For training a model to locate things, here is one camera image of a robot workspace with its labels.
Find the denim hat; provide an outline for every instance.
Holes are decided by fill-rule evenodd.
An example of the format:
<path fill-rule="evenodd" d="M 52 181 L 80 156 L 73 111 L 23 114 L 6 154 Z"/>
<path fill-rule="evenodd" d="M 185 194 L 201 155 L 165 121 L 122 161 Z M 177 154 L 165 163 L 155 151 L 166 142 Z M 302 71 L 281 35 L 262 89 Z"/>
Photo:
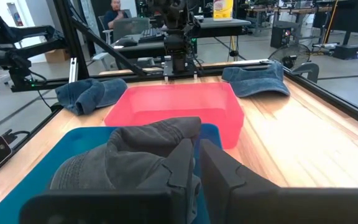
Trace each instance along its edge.
<path fill-rule="evenodd" d="M 190 159 L 200 131 L 201 119 L 198 117 L 171 118 L 145 126 L 117 128 L 106 144 L 66 160 L 48 188 L 72 191 L 171 187 L 179 191 L 184 187 L 181 178 L 184 175 L 190 181 L 186 186 L 187 203 L 191 208 L 188 216 L 194 220 L 201 180 L 194 174 L 189 175 L 190 163 L 186 163 L 182 156 L 186 154 L 185 158 L 194 167 L 195 160 Z"/>
<path fill-rule="evenodd" d="M 262 91 L 278 91 L 289 96 L 290 91 L 284 85 L 283 76 L 283 66 L 275 62 L 266 70 L 258 71 L 225 68 L 222 79 L 230 83 L 237 97 L 246 97 Z"/>
<path fill-rule="evenodd" d="M 117 103 L 126 89 L 127 84 L 120 78 L 105 82 L 89 78 L 60 86 L 55 92 L 64 108 L 76 115 L 82 115 Z"/>

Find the cap brim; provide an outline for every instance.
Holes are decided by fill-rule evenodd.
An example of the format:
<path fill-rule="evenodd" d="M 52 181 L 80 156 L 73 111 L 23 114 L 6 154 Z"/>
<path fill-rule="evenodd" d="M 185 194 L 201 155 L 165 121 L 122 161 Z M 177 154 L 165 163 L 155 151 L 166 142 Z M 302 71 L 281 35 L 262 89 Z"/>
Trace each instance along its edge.
<path fill-rule="evenodd" d="M 284 83 L 275 78 L 257 78 L 239 82 L 230 82 L 237 97 L 247 97 L 263 91 L 277 91 L 289 96 L 290 91 Z"/>
<path fill-rule="evenodd" d="M 102 84 L 104 85 L 104 95 L 96 108 L 102 108 L 117 103 L 127 89 L 127 84 L 121 78 L 104 81 Z"/>

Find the blue tray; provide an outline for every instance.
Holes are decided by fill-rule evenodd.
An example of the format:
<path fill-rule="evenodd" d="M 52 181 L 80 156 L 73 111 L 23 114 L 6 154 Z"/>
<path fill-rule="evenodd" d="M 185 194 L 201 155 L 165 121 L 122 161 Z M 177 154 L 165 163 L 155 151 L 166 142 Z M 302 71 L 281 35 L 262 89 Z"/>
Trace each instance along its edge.
<path fill-rule="evenodd" d="M 68 158 L 81 154 L 107 142 L 117 127 L 77 128 L 68 132 L 53 149 L 27 174 L 26 177 L 0 202 L 0 223 L 19 223 L 20 208 L 28 199 L 46 190 L 53 174 Z M 200 176 L 200 139 L 209 139 L 222 149 L 218 128 L 202 124 L 201 134 L 195 146 L 196 166 L 194 173 Z M 209 224 L 208 211 L 201 189 L 198 197 L 198 215 L 194 224 Z"/>

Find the floor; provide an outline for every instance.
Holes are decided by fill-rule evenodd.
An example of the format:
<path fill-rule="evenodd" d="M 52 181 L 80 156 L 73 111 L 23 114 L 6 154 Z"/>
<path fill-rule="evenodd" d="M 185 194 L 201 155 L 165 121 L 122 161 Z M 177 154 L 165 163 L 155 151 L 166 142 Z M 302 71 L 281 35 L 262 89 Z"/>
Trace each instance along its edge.
<path fill-rule="evenodd" d="M 344 34 L 332 33 L 330 42 L 341 42 Z M 358 43 L 358 36 L 353 35 L 350 44 Z M 311 45 L 310 40 L 302 40 L 302 44 Z M 198 40 L 198 58 L 205 63 L 225 62 L 229 46 L 229 37 L 205 38 Z M 258 35 L 239 37 L 240 55 L 247 60 L 268 58 L 276 49 L 270 47 L 270 31 L 265 30 Z M 339 60 L 324 55 L 311 56 L 310 60 L 320 68 L 318 85 L 358 105 L 358 60 Z M 69 64 L 35 63 L 31 68 L 47 78 L 68 77 Z M 101 63 L 88 66 L 90 74 L 104 71 Z M 36 91 L 12 93 L 4 82 L 9 81 L 6 71 L 0 70 L 0 134 L 8 129 L 13 131 L 31 131 L 49 114 L 50 110 L 40 99 Z M 41 91 L 46 102 L 52 105 L 57 102 L 53 90 Z"/>

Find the person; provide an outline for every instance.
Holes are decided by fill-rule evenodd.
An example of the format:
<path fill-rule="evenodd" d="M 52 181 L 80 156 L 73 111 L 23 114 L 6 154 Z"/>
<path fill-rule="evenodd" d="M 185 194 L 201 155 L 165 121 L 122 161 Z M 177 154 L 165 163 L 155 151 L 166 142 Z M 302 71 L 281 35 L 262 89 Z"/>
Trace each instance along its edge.
<path fill-rule="evenodd" d="M 113 29 L 114 22 L 122 18 L 128 18 L 128 15 L 121 10 L 121 1 L 111 0 L 111 10 L 104 15 L 104 26 Z"/>

